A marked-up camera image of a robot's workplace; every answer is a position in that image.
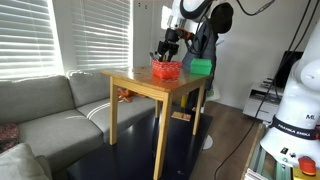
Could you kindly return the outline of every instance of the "wooden floor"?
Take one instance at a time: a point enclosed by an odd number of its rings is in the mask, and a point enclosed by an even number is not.
[[[213,122],[209,129],[209,135],[213,139],[213,146],[201,152],[190,180],[241,179],[259,122],[243,115],[240,109],[215,102],[206,102],[204,114],[213,117]],[[247,138],[239,149],[224,163],[215,178],[215,171],[218,166],[238,146],[252,123],[254,125]]]

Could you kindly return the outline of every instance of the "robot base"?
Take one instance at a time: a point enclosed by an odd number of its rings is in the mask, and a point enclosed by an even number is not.
[[[305,140],[271,128],[260,141],[260,145],[280,164],[299,166],[298,159],[307,156],[314,160],[316,168],[320,169],[319,140]]]

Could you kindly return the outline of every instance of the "dark floor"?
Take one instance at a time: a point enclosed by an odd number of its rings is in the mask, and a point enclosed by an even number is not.
[[[174,106],[171,113],[174,111],[182,109]],[[193,119],[170,119],[162,180],[189,179],[211,123],[211,116],[201,115],[198,133],[193,136]],[[159,120],[154,119],[153,114],[147,115],[119,134],[116,145],[102,145],[69,167],[70,180],[152,179],[158,131]]]
[[[204,114],[211,115],[214,119],[208,133],[213,139],[213,146],[200,153],[190,180],[241,179],[255,139],[259,121],[243,115],[241,109],[215,102],[206,102]],[[252,123],[254,125],[247,138],[239,149],[224,163],[215,178],[216,169],[238,146]]]

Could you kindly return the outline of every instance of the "wooden table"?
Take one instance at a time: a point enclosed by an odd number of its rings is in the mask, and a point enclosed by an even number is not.
[[[200,119],[200,109],[204,94],[205,80],[210,75],[190,74],[181,70],[180,76],[175,80],[163,80],[152,75],[151,67],[138,67],[126,69],[110,69],[101,71],[110,76],[110,144],[117,143],[117,115],[118,95],[117,88],[123,87],[156,100],[156,117],[160,114],[160,102],[162,104],[162,117],[156,153],[156,162],[153,179],[160,179],[164,161],[166,141],[168,134],[168,121],[172,99],[181,97],[188,92],[199,89],[199,97],[196,107],[193,135],[197,134]]]

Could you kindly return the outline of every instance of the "table leg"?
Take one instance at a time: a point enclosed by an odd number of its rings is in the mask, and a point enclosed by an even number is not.
[[[117,143],[118,93],[117,86],[110,77],[110,144]]]
[[[187,104],[187,97],[188,97],[188,95],[186,94],[186,95],[183,95],[182,97],[181,97],[181,103],[180,103],[180,106],[182,107],[182,108],[186,108],[186,104]]]
[[[200,110],[201,110],[201,104],[204,94],[204,88],[205,88],[205,81],[203,81],[202,85],[199,88],[199,94],[198,94],[198,102],[197,102],[197,108],[196,108],[196,116],[194,118],[194,125],[193,125],[193,135],[197,134],[198,131],[198,125],[200,121]]]
[[[156,118],[160,117],[160,104],[161,104],[161,102],[156,100],[156,112],[155,112],[155,117]]]
[[[156,163],[154,168],[153,179],[160,179],[163,168],[163,161],[165,156],[167,135],[169,129],[169,119],[171,113],[172,95],[166,93],[162,105],[162,116],[160,122],[160,131],[157,146]]]

